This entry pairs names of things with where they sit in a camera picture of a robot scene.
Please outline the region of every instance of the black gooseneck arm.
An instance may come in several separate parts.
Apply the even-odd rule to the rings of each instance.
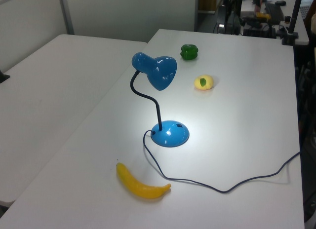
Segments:
[[[156,104],[156,110],[157,110],[157,117],[158,117],[158,125],[159,125],[159,131],[162,131],[162,123],[161,123],[161,116],[160,116],[160,107],[159,107],[159,104],[157,102],[157,100],[153,97],[150,97],[150,96],[147,96],[143,93],[140,93],[138,91],[135,90],[134,88],[134,81],[137,77],[137,75],[140,73],[139,70],[136,70],[134,76],[132,77],[131,81],[130,81],[130,88],[132,89],[132,91],[138,95],[138,96],[141,96],[141,97],[144,97],[144,98],[147,98],[149,100],[152,100],[155,104]]]

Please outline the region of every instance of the green leaf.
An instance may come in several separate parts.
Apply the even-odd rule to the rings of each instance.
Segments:
[[[205,80],[205,78],[200,78],[199,82],[200,82],[200,84],[201,84],[202,87],[204,87],[204,86],[206,85],[206,80]]]

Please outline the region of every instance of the desk lamp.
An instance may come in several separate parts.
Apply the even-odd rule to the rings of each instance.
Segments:
[[[174,120],[161,121],[160,108],[156,99],[135,90],[134,81],[139,73],[144,73],[151,85],[158,91],[162,91],[172,82],[176,71],[177,62],[174,58],[162,56],[152,58],[142,52],[136,53],[132,58],[132,65],[136,69],[130,81],[132,91],[144,98],[152,100],[156,104],[158,124],[152,128],[152,140],[163,147],[176,147],[184,144],[189,138],[187,127]]]

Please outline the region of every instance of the toy green pepper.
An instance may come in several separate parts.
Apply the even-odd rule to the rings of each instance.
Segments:
[[[184,60],[193,60],[198,56],[198,48],[196,45],[186,44],[181,47],[180,55]]]

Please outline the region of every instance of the toy lemon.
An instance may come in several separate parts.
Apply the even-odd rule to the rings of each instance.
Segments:
[[[199,90],[209,90],[213,87],[214,80],[210,75],[201,75],[194,80],[194,86]]]

